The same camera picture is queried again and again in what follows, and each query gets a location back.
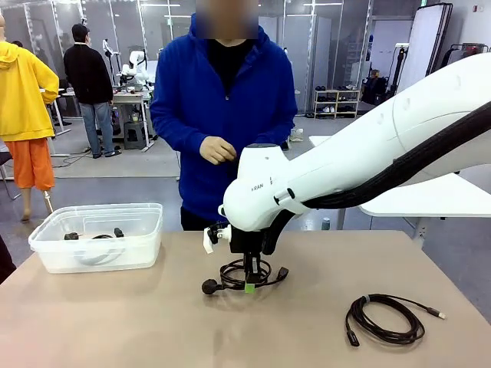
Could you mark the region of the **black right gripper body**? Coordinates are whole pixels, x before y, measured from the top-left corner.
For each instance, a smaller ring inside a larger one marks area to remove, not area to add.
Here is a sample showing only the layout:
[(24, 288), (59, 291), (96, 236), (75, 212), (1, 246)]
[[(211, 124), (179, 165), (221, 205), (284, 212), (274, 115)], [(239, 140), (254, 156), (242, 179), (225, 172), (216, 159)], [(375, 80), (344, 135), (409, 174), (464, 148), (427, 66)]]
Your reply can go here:
[(232, 225), (229, 249), (233, 254), (260, 253), (263, 238), (263, 231), (246, 232)]

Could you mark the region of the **person's right hand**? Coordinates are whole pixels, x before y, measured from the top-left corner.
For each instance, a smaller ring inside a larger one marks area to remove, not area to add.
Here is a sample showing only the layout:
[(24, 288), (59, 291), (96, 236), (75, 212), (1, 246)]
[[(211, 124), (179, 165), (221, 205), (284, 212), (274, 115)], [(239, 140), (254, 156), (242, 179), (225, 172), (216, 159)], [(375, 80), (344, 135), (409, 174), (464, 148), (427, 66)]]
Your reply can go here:
[(199, 147), (199, 154), (213, 165), (234, 161), (237, 157), (233, 145), (219, 136), (207, 136)]

